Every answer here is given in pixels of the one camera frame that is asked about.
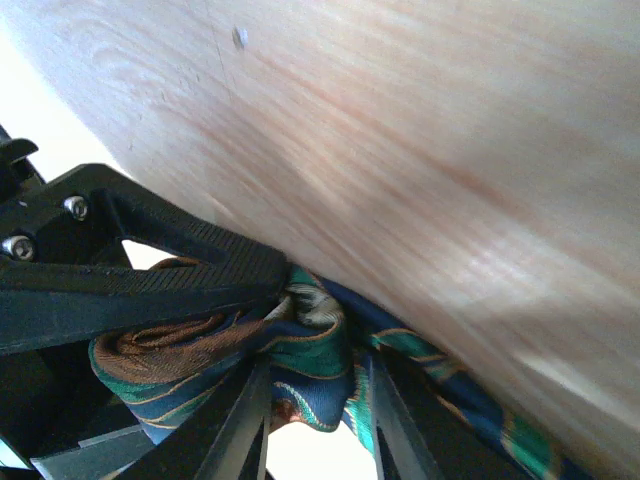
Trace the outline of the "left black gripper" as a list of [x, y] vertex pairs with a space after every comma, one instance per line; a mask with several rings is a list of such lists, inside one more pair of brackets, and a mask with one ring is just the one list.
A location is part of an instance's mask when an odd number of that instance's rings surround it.
[[[92, 373], [88, 339], [259, 304], [288, 262], [107, 165], [46, 181], [35, 151], [1, 138], [1, 475], [104, 479], [130, 461], [130, 419]], [[127, 269], [122, 239], [198, 265]]]

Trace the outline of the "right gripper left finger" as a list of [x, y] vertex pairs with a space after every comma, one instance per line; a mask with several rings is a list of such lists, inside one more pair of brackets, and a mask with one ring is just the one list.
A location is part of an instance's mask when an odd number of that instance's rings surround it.
[[269, 479], [271, 382], [264, 357], [245, 360], [175, 433], [121, 479]]

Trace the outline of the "brown teal patterned tie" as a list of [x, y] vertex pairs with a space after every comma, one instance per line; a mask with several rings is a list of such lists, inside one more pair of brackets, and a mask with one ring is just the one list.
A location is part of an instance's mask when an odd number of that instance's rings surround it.
[[503, 407], [457, 359], [366, 298], [300, 266], [264, 307], [104, 334], [91, 342], [89, 360], [154, 443], [202, 406], [241, 360], [263, 354], [277, 425], [332, 432], [345, 424], [372, 449], [371, 360], [384, 349], [408, 361], [421, 392], [525, 474], [586, 477], [543, 429]]

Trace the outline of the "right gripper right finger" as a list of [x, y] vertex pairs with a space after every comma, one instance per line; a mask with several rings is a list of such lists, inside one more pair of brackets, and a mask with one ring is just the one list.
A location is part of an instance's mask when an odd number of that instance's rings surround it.
[[371, 409], [380, 479], [526, 479], [429, 391], [409, 361], [387, 350], [372, 354]]

